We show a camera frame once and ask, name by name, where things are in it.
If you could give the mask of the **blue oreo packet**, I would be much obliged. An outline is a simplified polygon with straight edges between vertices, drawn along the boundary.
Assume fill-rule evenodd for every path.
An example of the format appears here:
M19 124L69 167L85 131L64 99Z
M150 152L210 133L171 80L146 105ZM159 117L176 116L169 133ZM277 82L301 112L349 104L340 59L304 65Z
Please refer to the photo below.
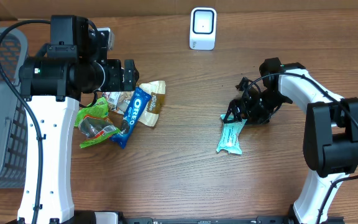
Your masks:
M126 112L124 113L120 132L112 135L110 137L111 141L118 143L122 149L126 147L127 141L150 99L151 96L140 87L135 89Z

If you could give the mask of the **beige pastry snack packet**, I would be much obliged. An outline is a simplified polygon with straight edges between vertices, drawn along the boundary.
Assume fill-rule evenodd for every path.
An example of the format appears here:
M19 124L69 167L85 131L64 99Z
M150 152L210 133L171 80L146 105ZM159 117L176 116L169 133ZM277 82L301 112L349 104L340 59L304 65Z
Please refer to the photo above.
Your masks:
M163 80L142 83L140 88L151 96L139 121L146 126L154 127L157 123L161 108L165 101L166 84ZM108 102L108 108L118 114L124 114L134 91L104 92L103 97Z

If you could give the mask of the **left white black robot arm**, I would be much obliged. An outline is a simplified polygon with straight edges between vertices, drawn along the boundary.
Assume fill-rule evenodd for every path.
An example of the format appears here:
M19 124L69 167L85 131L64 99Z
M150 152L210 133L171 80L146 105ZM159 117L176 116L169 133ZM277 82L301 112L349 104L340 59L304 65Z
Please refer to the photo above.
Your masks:
M119 212L76 210L71 148L81 96L130 91L133 60L109 59L114 34L80 16L52 16L50 42L19 70L27 115L27 164L19 223L120 223Z

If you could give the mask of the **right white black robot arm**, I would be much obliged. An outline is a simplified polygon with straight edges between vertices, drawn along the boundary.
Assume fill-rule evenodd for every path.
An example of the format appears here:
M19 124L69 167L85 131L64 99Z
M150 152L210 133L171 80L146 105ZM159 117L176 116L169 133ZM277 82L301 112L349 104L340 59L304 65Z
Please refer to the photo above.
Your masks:
M258 80L242 78L241 95L221 116L224 127L267 124L284 103L305 115L303 157L309 168L300 196L275 223L343 223L328 210L343 182L358 179L358 98L345 98L318 83L302 64L268 58Z

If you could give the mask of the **white snack packet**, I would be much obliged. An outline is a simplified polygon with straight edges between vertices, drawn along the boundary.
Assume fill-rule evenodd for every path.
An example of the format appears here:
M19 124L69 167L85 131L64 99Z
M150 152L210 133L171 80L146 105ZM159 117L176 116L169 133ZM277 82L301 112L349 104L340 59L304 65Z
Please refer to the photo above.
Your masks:
M227 151L229 154L242 155L242 150L239 144L239 135L245 126L247 120L234 123L223 123L221 138L218 142L216 152L222 150Z

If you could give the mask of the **green snack packet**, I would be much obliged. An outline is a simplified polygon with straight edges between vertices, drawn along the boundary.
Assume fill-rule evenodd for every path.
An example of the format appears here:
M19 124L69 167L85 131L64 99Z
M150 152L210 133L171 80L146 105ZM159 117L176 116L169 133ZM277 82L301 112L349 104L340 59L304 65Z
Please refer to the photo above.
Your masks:
M86 136L86 140L80 144L81 148L99 144L121 132L108 118L108 114L108 102L103 97L99 98L93 106L79 110L75 127Z

